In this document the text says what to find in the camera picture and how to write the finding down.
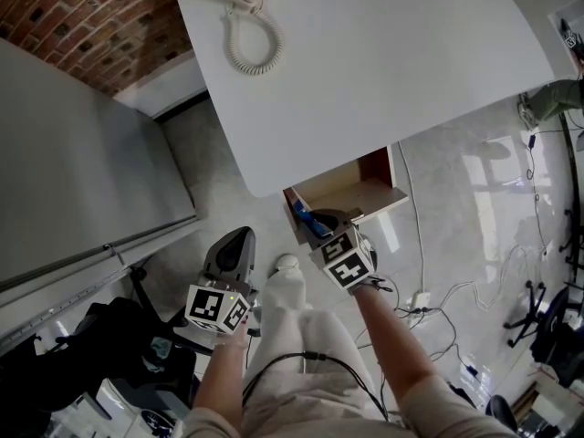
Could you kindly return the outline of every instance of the gray panel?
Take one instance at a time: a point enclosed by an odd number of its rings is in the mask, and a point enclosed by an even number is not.
[[[0,281],[194,215],[158,124],[0,40]]]

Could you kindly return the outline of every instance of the beige shirt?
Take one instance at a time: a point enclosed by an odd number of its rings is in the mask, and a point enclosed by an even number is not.
[[[507,438],[516,435],[456,396],[440,377],[415,385],[401,402],[409,430],[387,423],[349,374],[268,372],[244,409],[250,438]],[[182,438],[239,438],[220,415],[194,409]]]

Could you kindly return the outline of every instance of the forearm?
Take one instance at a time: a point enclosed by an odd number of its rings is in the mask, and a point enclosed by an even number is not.
[[[355,290],[371,344],[397,402],[419,381],[436,374],[418,340],[371,286]]]
[[[241,432],[245,324],[242,323],[228,343],[214,349],[193,407],[217,412]]]

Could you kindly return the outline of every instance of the pants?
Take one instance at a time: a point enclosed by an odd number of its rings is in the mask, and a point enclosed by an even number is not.
[[[582,109],[579,82],[562,79],[540,89],[529,100],[537,121],[546,121],[570,109]]]
[[[245,386],[276,357],[310,350],[344,361],[372,391],[371,376],[363,358],[340,320],[333,313],[307,308],[306,282],[299,269],[278,271],[267,281],[262,300],[261,333],[262,340],[245,373]],[[305,364],[301,357],[281,360],[272,365],[270,370],[295,373],[347,372],[329,360],[306,360]]]

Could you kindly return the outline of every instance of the white marker cube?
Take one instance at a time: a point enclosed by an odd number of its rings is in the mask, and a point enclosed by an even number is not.
[[[191,286],[184,315],[199,328],[233,334],[249,308],[238,292]]]
[[[358,284],[374,271],[370,250],[354,226],[317,248],[310,257],[319,269],[344,290]]]

